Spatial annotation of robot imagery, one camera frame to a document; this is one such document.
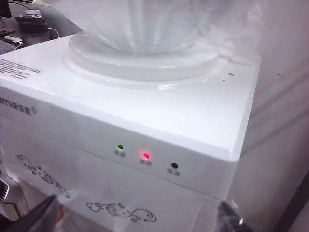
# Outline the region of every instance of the plastic wrap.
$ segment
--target plastic wrap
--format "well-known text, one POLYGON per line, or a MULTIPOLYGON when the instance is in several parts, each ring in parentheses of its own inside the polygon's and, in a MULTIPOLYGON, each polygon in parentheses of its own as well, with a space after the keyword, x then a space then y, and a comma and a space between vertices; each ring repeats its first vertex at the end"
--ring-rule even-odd
POLYGON ((259 40, 260 0, 46 0, 112 48, 165 53, 196 40, 237 49, 259 40))

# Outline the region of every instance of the dark spot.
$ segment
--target dark spot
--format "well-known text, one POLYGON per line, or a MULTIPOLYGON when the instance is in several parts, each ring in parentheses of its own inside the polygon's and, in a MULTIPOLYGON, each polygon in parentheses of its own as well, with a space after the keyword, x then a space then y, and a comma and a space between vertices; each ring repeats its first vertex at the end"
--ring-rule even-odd
POLYGON ((176 163, 172 163, 171 166, 172 166, 172 168, 174 168, 174 169, 177 169, 177 168, 178 168, 178 164, 176 164, 176 163))

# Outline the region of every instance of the decorative swirl pattern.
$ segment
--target decorative swirl pattern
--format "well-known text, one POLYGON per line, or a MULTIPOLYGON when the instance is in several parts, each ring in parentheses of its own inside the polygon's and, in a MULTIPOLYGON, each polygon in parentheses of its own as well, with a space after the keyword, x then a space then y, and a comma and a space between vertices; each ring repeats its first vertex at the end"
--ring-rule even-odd
POLYGON ((44 171, 40 166, 35 167, 31 164, 31 162, 22 155, 17 155, 17 159, 24 164, 25 167, 27 167, 33 175, 38 175, 42 180, 47 182, 48 184, 52 185, 54 184, 61 194, 65 196, 66 198, 70 198, 70 194, 66 192, 66 190, 59 184, 59 182, 55 181, 46 171, 44 171))
POLYGON ((88 209, 90 209, 93 212, 98 213, 100 210, 106 209, 106 211, 116 217, 120 218, 131 218, 131 221, 134 223, 137 223, 138 221, 141 221, 143 218, 144 222, 156 222, 156 217, 153 213, 149 212, 145 209, 136 209, 133 212, 125 210, 125 207, 122 206, 121 203, 118 204, 118 207, 116 207, 115 203, 109 203, 109 204, 101 204, 100 202, 97 203, 87 203, 86 204, 88 209))

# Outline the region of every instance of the red indicator light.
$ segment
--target red indicator light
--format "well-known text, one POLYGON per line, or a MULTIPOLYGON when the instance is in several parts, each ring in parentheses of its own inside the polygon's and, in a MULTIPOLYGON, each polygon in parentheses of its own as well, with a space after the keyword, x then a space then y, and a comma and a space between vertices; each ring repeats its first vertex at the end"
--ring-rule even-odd
POLYGON ((147 159, 147 160, 150 158, 150 155, 149 155, 148 153, 144 153, 143 156, 144 156, 144 158, 147 159))

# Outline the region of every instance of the brand logo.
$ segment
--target brand logo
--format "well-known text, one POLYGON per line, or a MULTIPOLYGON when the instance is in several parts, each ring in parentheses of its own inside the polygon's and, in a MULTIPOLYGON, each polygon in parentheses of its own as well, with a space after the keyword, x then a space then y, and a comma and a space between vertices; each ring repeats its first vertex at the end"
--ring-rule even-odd
POLYGON ((31 115, 37 113, 37 110, 34 107, 25 107, 24 105, 20 105, 16 102, 0 98, 0 103, 6 105, 12 109, 18 110, 26 115, 31 115))

